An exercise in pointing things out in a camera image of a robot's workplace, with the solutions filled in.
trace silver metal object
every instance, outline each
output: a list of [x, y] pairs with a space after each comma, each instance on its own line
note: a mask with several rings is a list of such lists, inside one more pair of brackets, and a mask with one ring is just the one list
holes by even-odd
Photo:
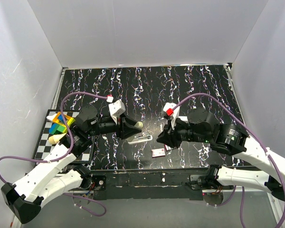
[[152, 137], [152, 135], [150, 135], [148, 133], [142, 133], [142, 134], [134, 136], [134, 138], [131, 141], [130, 140], [131, 140], [131, 137], [129, 139], [127, 139], [127, 142], [131, 145], [131, 144], [151, 141], [151, 140], [153, 140], [153, 137]]

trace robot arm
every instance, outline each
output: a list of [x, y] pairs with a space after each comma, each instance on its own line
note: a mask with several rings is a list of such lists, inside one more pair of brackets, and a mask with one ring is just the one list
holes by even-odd
[[[167, 104], [164, 110], [175, 105]], [[220, 124], [214, 114], [202, 108], [189, 112], [187, 117], [179, 118], [168, 113], [168, 123], [157, 138], [157, 142], [178, 148], [182, 141], [209, 143], [210, 148], [222, 154], [249, 162], [260, 171], [238, 170], [218, 165], [210, 165], [207, 176], [191, 177], [194, 189], [217, 189], [220, 186], [238, 185], [256, 188], [271, 193], [284, 200], [284, 193], [276, 170], [268, 159], [270, 154], [285, 180], [285, 158], [269, 150], [264, 153], [259, 143], [242, 128]]]
[[6, 183], [1, 188], [6, 204], [22, 224], [31, 221], [49, 201], [74, 188], [88, 188], [93, 181], [91, 171], [79, 165], [60, 178], [55, 176], [73, 162], [92, 144], [91, 137], [116, 133], [117, 138], [126, 139], [142, 131], [142, 124], [124, 114], [124, 104], [117, 100], [109, 104], [110, 116], [99, 116], [94, 106], [80, 110], [70, 126], [74, 146], [65, 158], [50, 162], [67, 153], [71, 140], [66, 134], [44, 159], [48, 163], [38, 164], [31, 172], [15, 183]]

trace white wall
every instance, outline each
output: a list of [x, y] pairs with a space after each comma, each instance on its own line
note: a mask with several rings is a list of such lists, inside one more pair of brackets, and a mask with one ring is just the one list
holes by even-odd
[[233, 62], [268, 0], [28, 0], [64, 67]]
[[[32, 157], [61, 69], [28, 2], [0, 0], [0, 157]], [[25, 161], [0, 163], [9, 182], [31, 167]], [[9, 227], [12, 219], [0, 191], [0, 228]]]
[[232, 69], [246, 124], [285, 157], [285, 0], [269, 0]]

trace red tag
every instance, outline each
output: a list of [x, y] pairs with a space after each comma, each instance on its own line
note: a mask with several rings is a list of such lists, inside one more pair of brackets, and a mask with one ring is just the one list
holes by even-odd
[[173, 109], [169, 108], [166, 113], [168, 116], [171, 116], [173, 114]]

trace checkerboard mat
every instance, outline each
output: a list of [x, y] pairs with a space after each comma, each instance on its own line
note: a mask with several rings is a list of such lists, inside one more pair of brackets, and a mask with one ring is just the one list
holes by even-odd
[[[48, 110], [48, 115], [54, 115], [57, 113], [57, 110]], [[64, 112], [64, 114], [71, 116], [75, 118], [79, 112]], [[49, 143], [48, 139], [51, 134], [49, 134], [49, 129], [52, 126], [52, 122], [45, 119], [45, 122], [43, 124], [43, 128], [41, 130], [38, 143], [35, 148], [35, 152], [33, 155], [33, 159], [36, 160], [43, 160], [46, 156], [49, 155], [49, 153], [54, 149], [55, 145], [52, 145]], [[72, 164], [88, 164], [92, 162], [92, 148], [89, 147], [86, 151], [84, 151], [75, 161], [72, 162]]]

